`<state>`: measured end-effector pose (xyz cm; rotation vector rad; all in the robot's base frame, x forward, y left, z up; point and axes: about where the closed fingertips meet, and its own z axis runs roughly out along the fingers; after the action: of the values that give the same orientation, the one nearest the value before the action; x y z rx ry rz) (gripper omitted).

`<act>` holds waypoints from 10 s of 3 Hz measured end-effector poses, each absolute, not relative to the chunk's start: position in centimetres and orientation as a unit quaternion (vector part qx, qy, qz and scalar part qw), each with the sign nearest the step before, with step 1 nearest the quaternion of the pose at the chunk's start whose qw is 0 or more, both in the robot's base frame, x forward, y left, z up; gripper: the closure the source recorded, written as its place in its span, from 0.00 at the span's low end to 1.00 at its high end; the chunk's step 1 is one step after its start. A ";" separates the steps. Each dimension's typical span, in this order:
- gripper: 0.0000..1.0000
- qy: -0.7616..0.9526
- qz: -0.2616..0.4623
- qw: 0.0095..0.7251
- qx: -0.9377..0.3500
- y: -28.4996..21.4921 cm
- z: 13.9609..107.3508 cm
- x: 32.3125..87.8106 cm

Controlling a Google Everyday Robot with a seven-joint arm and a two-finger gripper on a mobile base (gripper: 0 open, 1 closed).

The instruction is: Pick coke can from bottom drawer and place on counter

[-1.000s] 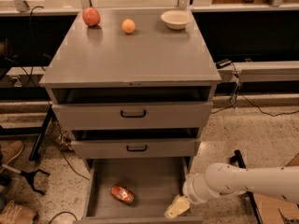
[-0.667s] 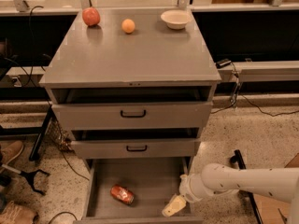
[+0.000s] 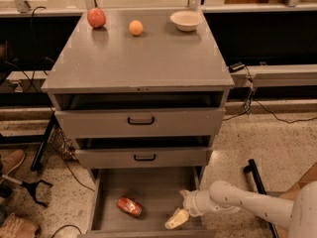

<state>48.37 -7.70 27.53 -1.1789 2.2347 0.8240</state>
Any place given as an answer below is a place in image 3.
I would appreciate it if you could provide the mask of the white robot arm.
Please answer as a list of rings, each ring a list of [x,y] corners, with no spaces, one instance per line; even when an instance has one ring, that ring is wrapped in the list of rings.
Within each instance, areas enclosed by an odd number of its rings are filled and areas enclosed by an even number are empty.
[[[174,229],[190,217],[206,213],[235,213],[244,209],[287,231],[287,238],[317,238],[317,182],[305,185],[295,199],[259,194],[223,180],[214,181],[208,189],[181,190],[183,207],[177,208],[165,223]]]

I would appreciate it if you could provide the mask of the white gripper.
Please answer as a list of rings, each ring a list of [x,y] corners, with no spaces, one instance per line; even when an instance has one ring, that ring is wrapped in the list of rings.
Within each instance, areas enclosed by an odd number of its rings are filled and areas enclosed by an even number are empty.
[[[218,209],[218,204],[211,198],[208,189],[179,191],[183,197],[184,209],[177,208],[164,227],[168,230],[174,229],[188,221],[189,217],[202,216],[208,212]]]

